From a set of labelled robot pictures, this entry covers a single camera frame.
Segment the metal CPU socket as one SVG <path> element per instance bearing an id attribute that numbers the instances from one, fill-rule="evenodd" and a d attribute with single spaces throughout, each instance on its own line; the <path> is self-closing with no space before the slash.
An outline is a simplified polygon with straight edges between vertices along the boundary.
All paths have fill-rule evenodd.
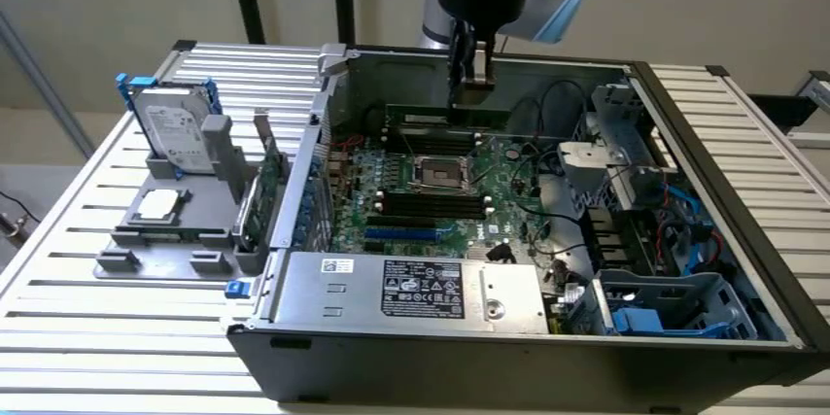
<path id="1" fill-rule="evenodd" d="M 415 156 L 408 185 L 424 190 L 471 190 L 471 159 L 467 156 Z"/>

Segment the black open PC case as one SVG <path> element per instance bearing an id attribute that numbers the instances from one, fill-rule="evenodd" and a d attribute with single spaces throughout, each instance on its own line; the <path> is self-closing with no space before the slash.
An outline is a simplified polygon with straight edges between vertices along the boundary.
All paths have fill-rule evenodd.
<path id="1" fill-rule="evenodd" d="M 387 334 L 287 329 L 270 317 L 288 255 L 331 249 L 330 155 L 351 136 L 376 138 L 386 106 L 447 106 L 434 51 L 358 48 L 326 54 L 315 77 L 272 254 L 254 313 L 226 331 L 263 393 L 282 402 L 694 414 L 761 385 L 789 386 L 830 369 L 830 300 L 809 294 L 803 259 L 830 259 L 830 181 L 799 154 L 721 67 L 503 56 L 495 89 L 471 107 L 511 112 L 503 129 L 555 156 L 542 176 L 550 231 L 515 262 L 534 267 L 545 334 Z M 678 175 L 657 206 L 609 208 L 587 191 L 598 169 L 563 165 L 558 146 L 590 142 L 591 93 L 630 85 L 650 114 L 661 156 Z M 597 273 L 717 273 L 733 286 L 757 340 L 598 335 L 579 299 Z"/>

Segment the black RAM slot bank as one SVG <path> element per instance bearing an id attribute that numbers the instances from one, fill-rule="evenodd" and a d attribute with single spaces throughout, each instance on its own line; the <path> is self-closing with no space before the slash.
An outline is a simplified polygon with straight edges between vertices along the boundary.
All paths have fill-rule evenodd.
<path id="1" fill-rule="evenodd" d="M 470 194 L 380 191 L 372 211 L 382 216 L 454 220 L 483 220 L 487 205 Z"/>
<path id="2" fill-rule="evenodd" d="M 388 153 L 415 156 L 465 156 L 477 147 L 474 133 L 442 127 L 386 127 L 380 142 Z"/>

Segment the blue expansion slot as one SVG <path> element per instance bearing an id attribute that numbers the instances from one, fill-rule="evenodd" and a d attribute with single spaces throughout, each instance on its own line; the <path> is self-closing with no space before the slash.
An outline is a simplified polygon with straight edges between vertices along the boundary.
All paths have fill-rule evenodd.
<path id="1" fill-rule="evenodd" d="M 366 239 L 438 242 L 441 233 L 432 228 L 379 228 L 364 229 Z"/>

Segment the metal drive cage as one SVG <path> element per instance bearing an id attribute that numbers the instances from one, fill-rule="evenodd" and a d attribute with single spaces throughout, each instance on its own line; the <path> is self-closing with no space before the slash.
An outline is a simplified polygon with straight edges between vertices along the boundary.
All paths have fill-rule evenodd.
<path id="1" fill-rule="evenodd" d="M 643 101 L 633 86 L 607 84 L 591 102 L 590 151 L 599 156 L 591 200 L 623 211 L 654 207 L 678 168 L 659 155 Z"/>

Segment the silver CPU chip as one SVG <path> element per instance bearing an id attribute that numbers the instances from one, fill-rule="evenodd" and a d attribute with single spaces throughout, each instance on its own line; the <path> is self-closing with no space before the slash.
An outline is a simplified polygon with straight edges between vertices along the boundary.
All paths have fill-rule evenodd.
<path id="1" fill-rule="evenodd" d="M 148 190 L 138 207 L 138 215 L 143 220 L 163 220 L 176 207 L 180 198 L 178 190 Z"/>

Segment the green RAM stick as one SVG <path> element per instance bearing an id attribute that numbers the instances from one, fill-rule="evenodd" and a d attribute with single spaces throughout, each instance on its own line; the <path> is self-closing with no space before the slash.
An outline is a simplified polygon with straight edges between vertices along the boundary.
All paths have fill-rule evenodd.
<path id="1" fill-rule="evenodd" d="M 491 110 L 479 107 L 447 108 L 403 104 L 386 106 L 387 123 L 392 126 L 443 126 L 503 129 L 511 117 L 506 110 Z"/>

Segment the green Dell motherboard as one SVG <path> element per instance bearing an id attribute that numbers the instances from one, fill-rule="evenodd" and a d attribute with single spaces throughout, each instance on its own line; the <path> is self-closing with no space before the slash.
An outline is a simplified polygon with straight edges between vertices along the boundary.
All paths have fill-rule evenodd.
<path id="1" fill-rule="evenodd" d="M 519 252 L 553 227 L 542 206 L 542 176 L 553 174 L 555 156 L 522 137 L 474 133 L 471 190 L 424 190 L 408 185 L 415 155 L 388 153 L 380 136 L 351 136 L 330 155 L 334 225 L 331 249 L 336 253 L 490 259 L 515 262 Z M 372 211 L 380 191 L 470 194 L 487 205 L 483 220 L 382 216 Z M 364 229 L 432 228 L 438 242 L 364 238 Z"/>

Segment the grey metal disk bay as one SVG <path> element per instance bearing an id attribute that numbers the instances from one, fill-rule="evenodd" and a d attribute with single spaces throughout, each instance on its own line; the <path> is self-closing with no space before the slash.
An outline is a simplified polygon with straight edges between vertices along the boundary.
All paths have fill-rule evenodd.
<path id="1" fill-rule="evenodd" d="M 719 274 L 641 276 L 601 270 L 579 299 L 587 331 L 598 335 L 757 340 L 759 333 Z"/>

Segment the hard disk in blue caddy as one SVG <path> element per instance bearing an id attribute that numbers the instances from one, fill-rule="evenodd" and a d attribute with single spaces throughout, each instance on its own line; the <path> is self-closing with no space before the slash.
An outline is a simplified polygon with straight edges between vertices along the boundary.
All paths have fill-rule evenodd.
<path id="1" fill-rule="evenodd" d="M 162 82 L 154 76 L 130 77 L 120 73 L 115 86 L 154 155 L 182 173 L 212 174 L 202 125 L 208 115 L 222 114 L 215 81 L 178 84 Z"/>

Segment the grey plastic parts rack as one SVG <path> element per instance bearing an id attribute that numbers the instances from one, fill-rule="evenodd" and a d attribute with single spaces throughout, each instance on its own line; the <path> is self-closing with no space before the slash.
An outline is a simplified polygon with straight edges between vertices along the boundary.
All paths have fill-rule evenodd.
<path id="1" fill-rule="evenodd" d="M 228 281 L 262 273 L 287 180 L 278 188 L 267 233 L 254 252 L 243 252 L 232 227 L 260 163 L 247 162 L 242 148 L 231 141 L 231 127 L 230 118 L 218 115 L 208 116 L 202 125 L 212 174 L 178 175 L 166 159 L 148 159 L 151 174 L 111 231 L 112 242 L 96 256 L 96 278 Z M 178 190 L 180 198 L 167 218 L 143 220 L 138 207 L 154 189 Z"/>

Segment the grey power supply unit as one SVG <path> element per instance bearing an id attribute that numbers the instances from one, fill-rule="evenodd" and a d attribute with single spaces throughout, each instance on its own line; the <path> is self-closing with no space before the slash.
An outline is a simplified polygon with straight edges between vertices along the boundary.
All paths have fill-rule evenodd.
<path id="1" fill-rule="evenodd" d="M 288 255 L 271 321 L 287 329 L 387 334 L 545 334 L 533 266 L 471 259 Z"/>

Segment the grey metal fan bracket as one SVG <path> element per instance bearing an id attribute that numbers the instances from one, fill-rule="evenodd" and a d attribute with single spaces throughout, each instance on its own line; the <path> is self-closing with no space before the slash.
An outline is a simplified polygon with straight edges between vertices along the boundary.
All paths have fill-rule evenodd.
<path id="1" fill-rule="evenodd" d="M 601 169 L 630 165 L 623 150 L 590 142 L 563 142 L 558 146 L 558 154 L 563 165 L 571 168 Z"/>

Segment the green graphics card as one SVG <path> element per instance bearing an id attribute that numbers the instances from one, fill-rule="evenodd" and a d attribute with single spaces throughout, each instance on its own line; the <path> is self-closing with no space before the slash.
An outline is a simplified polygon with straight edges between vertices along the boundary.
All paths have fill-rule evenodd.
<path id="1" fill-rule="evenodd" d="M 254 110 L 254 127 L 264 149 L 264 156 L 247 186 L 240 211 L 232 227 L 235 244 L 240 251 L 252 253 L 267 233 L 278 204 L 278 188 L 286 183 L 288 168 L 279 151 L 275 134 L 264 108 Z"/>

